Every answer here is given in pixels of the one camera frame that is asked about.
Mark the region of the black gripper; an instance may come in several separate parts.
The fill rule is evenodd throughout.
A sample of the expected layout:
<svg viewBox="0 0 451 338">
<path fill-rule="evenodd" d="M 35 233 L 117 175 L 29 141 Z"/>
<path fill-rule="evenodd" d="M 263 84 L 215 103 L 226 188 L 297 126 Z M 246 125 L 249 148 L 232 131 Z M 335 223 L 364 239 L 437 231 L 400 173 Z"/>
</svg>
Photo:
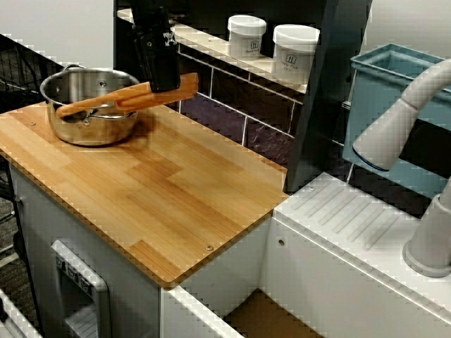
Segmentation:
<svg viewBox="0 0 451 338">
<path fill-rule="evenodd" d="M 166 92 L 180 86 L 178 64 L 178 44 L 171 30 L 168 11 L 163 6 L 131 8 L 137 58 L 145 81 L 152 82 L 153 92 Z M 147 50 L 141 37 L 154 37 L 151 46 L 151 71 L 147 60 Z"/>
</svg>

